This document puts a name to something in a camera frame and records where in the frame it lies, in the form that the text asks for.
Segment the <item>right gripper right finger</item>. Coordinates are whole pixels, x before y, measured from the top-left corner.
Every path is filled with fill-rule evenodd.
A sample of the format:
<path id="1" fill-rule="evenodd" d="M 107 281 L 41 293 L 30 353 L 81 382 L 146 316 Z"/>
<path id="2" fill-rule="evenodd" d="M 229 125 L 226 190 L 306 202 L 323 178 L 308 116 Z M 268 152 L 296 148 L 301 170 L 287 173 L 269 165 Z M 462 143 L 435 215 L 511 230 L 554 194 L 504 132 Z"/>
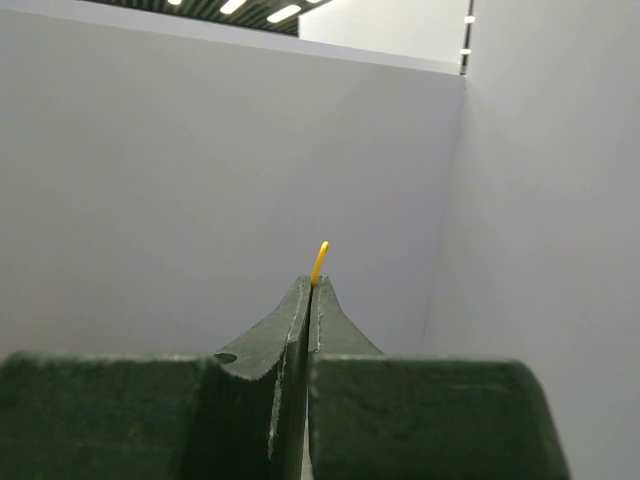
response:
<path id="1" fill-rule="evenodd" d="M 567 479 L 544 390 L 515 359 L 392 355 L 313 290 L 309 453 L 318 479 Z"/>

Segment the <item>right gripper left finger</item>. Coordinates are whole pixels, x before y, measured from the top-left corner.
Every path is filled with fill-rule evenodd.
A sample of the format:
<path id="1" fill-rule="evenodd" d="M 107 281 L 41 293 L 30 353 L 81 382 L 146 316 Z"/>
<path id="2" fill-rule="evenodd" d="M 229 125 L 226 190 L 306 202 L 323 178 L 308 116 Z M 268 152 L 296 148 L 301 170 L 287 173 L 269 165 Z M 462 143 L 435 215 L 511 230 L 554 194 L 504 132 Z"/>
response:
<path id="1" fill-rule="evenodd" d="M 312 286 L 207 355 L 19 352 L 1 364 L 5 479 L 297 479 Z"/>

